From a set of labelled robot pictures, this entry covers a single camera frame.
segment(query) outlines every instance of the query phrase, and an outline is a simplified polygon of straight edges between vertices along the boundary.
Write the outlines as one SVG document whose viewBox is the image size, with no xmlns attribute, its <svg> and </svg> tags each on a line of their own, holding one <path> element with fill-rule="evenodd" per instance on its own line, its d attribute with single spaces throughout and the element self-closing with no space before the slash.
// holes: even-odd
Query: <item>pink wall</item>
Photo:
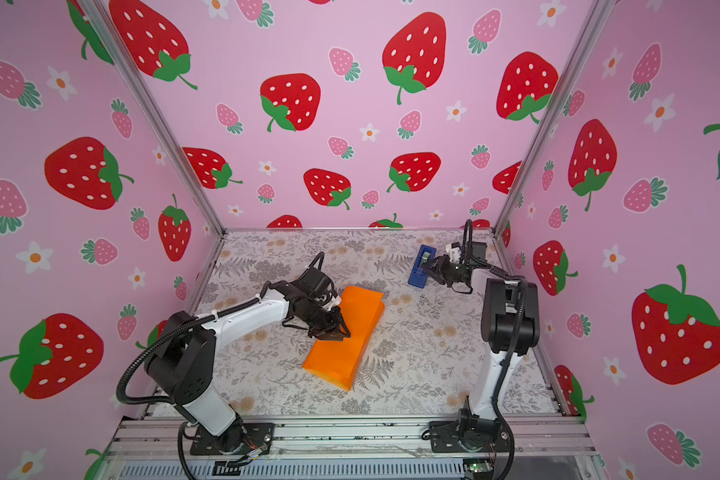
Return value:
<svg viewBox="0 0 720 480">
<path fill-rule="evenodd" d="M 191 151 L 197 162 L 202 153 L 225 160 L 232 181 L 242 182 L 218 184 L 208 171 L 210 162 L 197 168 L 226 226 L 263 227 L 291 215 L 309 227 L 368 226 L 381 219 L 410 227 L 452 227 L 462 225 L 473 208 L 475 220 L 494 222 L 498 216 L 508 188 L 495 189 L 494 178 L 498 184 L 504 174 L 514 175 L 536 127 L 529 109 L 543 105 L 516 114 L 521 120 L 503 117 L 530 94 L 534 97 L 528 103 L 535 104 L 551 91 L 554 70 L 562 70 L 591 4 L 566 0 L 559 5 L 556 0 L 545 3 L 542 12 L 541 3 L 149 0 L 147 7 L 136 0 L 112 0 L 110 13 L 182 146 L 205 149 Z M 239 4 L 260 9 L 241 10 Z M 411 40 L 406 34 L 395 37 L 410 22 L 405 31 Z M 478 46 L 480 39 L 487 50 Z M 163 49 L 170 55 L 167 62 L 156 55 Z M 510 66 L 524 52 L 535 55 L 526 54 Z M 177 62 L 182 54 L 191 57 Z M 156 62 L 166 64 L 156 72 Z M 358 78 L 350 70 L 354 62 Z M 528 70 L 532 63 L 535 71 Z M 395 72 L 406 64 L 416 68 L 412 80 Z M 401 87 L 390 83 L 385 65 L 392 67 L 392 81 L 404 87 L 402 104 L 396 101 Z M 505 70 L 515 88 L 511 93 L 502 82 Z M 277 78 L 290 74 L 300 75 Z M 302 85 L 308 90 L 287 93 Z M 278 115 L 278 106 L 285 109 L 284 121 L 272 122 L 262 107 L 262 91 L 272 115 Z M 454 110 L 461 115 L 453 118 Z M 403 127 L 414 135 L 404 140 L 406 133 L 398 134 Z M 473 153 L 479 145 L 488 152 Z M 343 158 L 347 147 L 352 156 Z M 411 168 L 414 177 L 396 178 L 395 183 L 390 166 L 402 155 L 405 168 L 398 171 L 406 174 Z M 419 161 L 429 163 L 421 169 Z M 435 174 L 426 175 L 436 164 Z M 311 169 L 329 173 L 311 171 L 307 181 L 316 185 L 308 189 L 304 176 Z M 346 185 L 351 185 L 348 198 Z M 460 186 L 466 187 L 463 195 Z M 339 190 L 338 205 L 327 206 L 333 199 L 330 192 Z M 364 208 L 364 201 L 375 207 Z"/>
<path fill-rule="evenodd" d="M 720 0 L 647 4 L 615 7 L 508 249 L 610 477 L 720 478 Z"/>
<path fill-rule="evenodd" d="M 135 412 L 111 397 L 140 351 L 136 341 L 146 343 L 184 307 L 174 278 L 191 294 L 212 243 L 173 166 L 156 162 L 157 139 L 115 66 L 97 57 L 96 50 L 108 58 L 98 45 L 88 44 L 83 59 L 83 44 L 65 2 L 0 2 L 0 179 L 8 180 L 0 182 L 0 357 L 20 353 L 0 362 L 0 478 L 17 478 L 22 468 L 38 479 L 85 476 L 98 458 L 86 450 L 103 451 L 122 415 Z M 37 97 L 40 105 L 29 108 L 26 99 Z M 128 109 L 115 118 L 121 130 L 110 106 L 116 98 Z M 135 180 L 121 178 L 117 202 L 104 147 Z M 192 225 L 179 261 L 158 238 L 172 194 Z M 139 220 L 134 228 L 135 207 L 148 227 Z M 114 245 L 116 258 L 99 239 Z M 88 240 L 99 248 L 84 257 Z M 143 284 L 134 285 L 135 268 Z M 135 313 L 121 315 L 128 305 Z M 132 395 L 147 385 L 138 375 Z"/>
</svg>

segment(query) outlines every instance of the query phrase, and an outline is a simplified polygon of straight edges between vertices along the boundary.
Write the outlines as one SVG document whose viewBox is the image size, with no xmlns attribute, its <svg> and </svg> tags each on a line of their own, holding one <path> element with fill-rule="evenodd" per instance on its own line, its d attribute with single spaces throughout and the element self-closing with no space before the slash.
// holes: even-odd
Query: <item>table surface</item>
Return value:
<svg viewBox="0 0 720 480">
<path fill-rule="evenodd" d="M 317 252 L 341 293 L 348 285 L 384 293 L 384 315 L 371 336 L 350 392 L 301 368 L 314 339 L 268 325 L 216 354 L 213 382 L 243 415 L 450 414 L 478 378 L 483 295 L 461 295 L 432 280 L 408 284 L 421 244 L 438 254 L 461 241 L 462 230 L 267 230 L 232 232 L 198 313 L 248 300 L 269 280 L 294 280 Z M 486 232 L 488 261 L 499 259 Z M 548 413 L 556 408 L 532 352 L 510 378 L 502 412 Z M 178 416 L 161 403 L 154 416 Z"/>
</svg>

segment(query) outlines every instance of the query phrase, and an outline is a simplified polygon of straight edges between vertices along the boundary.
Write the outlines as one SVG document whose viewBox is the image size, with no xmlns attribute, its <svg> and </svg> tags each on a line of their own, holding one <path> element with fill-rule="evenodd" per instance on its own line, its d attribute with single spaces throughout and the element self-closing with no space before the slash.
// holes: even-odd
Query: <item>white flower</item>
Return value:
<svg viewBox="0 0 720 480">
<path fill-rule="evenodd" d="M 664 0 L 648 0 L 648 3 L 646 4 L 646 8 L 651 8 L 651 7 L 653 7 L 653 11 L 654 11 L 654 12 L 658 12 L 658 11 L 659 11 L 659 8 L 661 8 L 661 3 L 662 3 L 663 1 L 664 1 Z"/>
<path fill-rule="evenodd" d="M 29 251 L 19 252 L 16 254 L 16 258 L 22 262 L 27 262 L 27 273 L 31 274 L 38 268 L 41 270 L 50 270 L 50 262 L 48 259 L 54 251 L 50 248 L 40 248 L 38 242 L 32 240 L 29 242 Z"/>
<path fill-rule="evenodd" d="M 447 106 L 445 111 L 448 112 L 448 116 L 445 120 L 461 121 L 461 114 L 465 113 L 467 108 L 461 106 L 461 100 L 457 100 L 455 104 Z"/>
<path fill-rule="evenodd" d="M 557 21 L 557 15 L 565 12 L 565 5 L 560 5 L 560 0 L 552 0 L 549 3 L 541 4 L 541 16 L 536 25 L 548 24 L 553 27 Z"/>
<path fill-rule="evenodd" d="M 218 15 L 225 20 L 229 18 L 226 16 L 225 7 L 230 4 L 230 0 L 202 0 L 202 3 L 208 5 L 209 17 L 216 18 Z"/>
<path fill-rule="evenodd" d="M 467 193 L 467 190 L 469 190 L 469 187 L 465 187 L 464 182 L 461 182 L 459 185 L 454 187 L 454 196 L 459 195 L 460 197 L 463 197 L 464 194 Z"/>
<path fill-rule="evenodd" d="M 616 74 L 616 66 L 621 62 L 623 56 L 624 54 L 619 53 L 619 49 L 614 47 L 614 51 L 608 55 L 608 58 L 603 60 L 603 78 L 607 76 L 613 77 Z"/>
<path fill-rule="evenodd" d="M 110 402 L 112 402 L 112 406 L 115 408 L 115 410 L 117 410 L 123 405 L 122 403 L 120 403 L 120 400 L 117 399 L 116 393 L 112 394 L 112 396 L 110 397 Z"/>
<path fill-rule="evenodd" d="M 152 155 L 155 156 L 155 163 L 158 165 L 163 165 L 163 167 L 166 164 L 166 155 L 165 152 L 163 152 L 163 148 L 159 145 L 152 150 Z"/>
<path fill-rule="evenodd" d="M 654 98 L 653 103 L 651 104 L 651 112 L 648 114 L 643 123 L 653 124 L 653 131 L 659 131 L 662 123 L 664 123 L 664 120 L 669 120 L 675 116 L 675 111 L 670 108 L 674 99 L 674 93 L 670 94 L 670 96 L 665 98 L 664 101 Z"/>
<path fill-rule="evenodd" d="M 70 75 L 67 72 L 56 72 L 56 69 L 48 65 L 48 73 L 50 78 L 45 82 L 49 87 L 59 91 L 59 95 L 64 100 L 69 100 L 70 95 L 77 93 L 75 87 L 70 83 Z"/>
<path fill-rule="evenodd" d="M 610 269 L 613 270 L 614 273 L 619 271 L 619 264 L 622 264 L 624 260 L 626 260 L 626 258 L 624 258 L 624 255 L 619 255 L 618 245 L 614 245 L 614 248 L 610 250 L 608 250 L 607 248 L 603 248 L 603 255 L 605 255 L 605 260 L 603 260 L 603 267 L 610 267 Z"/>
<path fill-rule="evenodd" d="M 18 480 L 28 480 L 30 475 L 37 475 L 43 471 L 43 464 L 40 460 L 45 455 L 45 448 L 38 453 L 24 452 L 21 454 L 21 463 L 19 466 L 10 471 L 7 478 L 18 478 Z"/>
<path fill-rule="evenodd" d="M 376 141 L 376 135 L 378 135 L 378 129 L 373 127 L 373 124 L 368 124 L 367 127 L 361 128 L 360 133 L 362 134 L 362 140 Z"/>
<path fill-rule="evenodd" d="M 619 468 L 619 476 L 624 480 L 639 480 L 637 475 L 635 475 L 635 464 L 626 463 L 619 457 L 619 466 L 621 466 L 621 468 Z"/>
<path fill-rule="evenodd" d="M 608 360 L 608 357 L 604 356 L 603 360 L 605 361 L 605 370 L 603 370 L 603 375 L 610 377 L 610 379 L 614 381 L 614 385 L 618 386 L 619 379 L 626 377 L 624 370 L 619 368 L 619 359 L 614 357 L 613 360 Z"/>
<path fill-rule="evenodd" d="M 140 286 L 145 286 L 144 283 L 144 277 L 146 276 L 146 272 L 142 272 L 139 270 L 139 267 L 137 266 L 134 268 L 134 274 L 128 275 L 128 280 L 131 282 L 134 282 L 134 290 L 139 288 Z"/>
<path fill-rule="evenodd" d="M 272 176 L 272 172 L 277 172 L 277 168 L 274 168 L 274 167 L 272 166 L 272 162 L 271 162 L 271 161 L 269 161 L 269 162 L 262 162 L 262 161 L 260 161 L 260 162 L 259 162 L 259 171 L 260 171 L 260 172 L 264 172 L 267 177 L 271 177 L 271 176 Z"/>
</svg>

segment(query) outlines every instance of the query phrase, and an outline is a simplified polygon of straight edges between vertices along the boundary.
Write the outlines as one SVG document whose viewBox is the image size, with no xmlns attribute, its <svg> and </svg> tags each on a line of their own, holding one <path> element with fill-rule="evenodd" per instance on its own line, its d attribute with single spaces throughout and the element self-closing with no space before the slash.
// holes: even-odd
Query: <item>orange fabric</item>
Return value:
<svg viewBox="0 0 720 480">
<path fill-rule="evenodd" d="M 316 341 L 304 361 L 304 370 L 348 392 L 355 381 L 365 347 L 384 313 L 382 296 L 383 293 L 358 286 L 345 288 L 339 306 L 352 336 L 340 342 Z"/>
</svg>

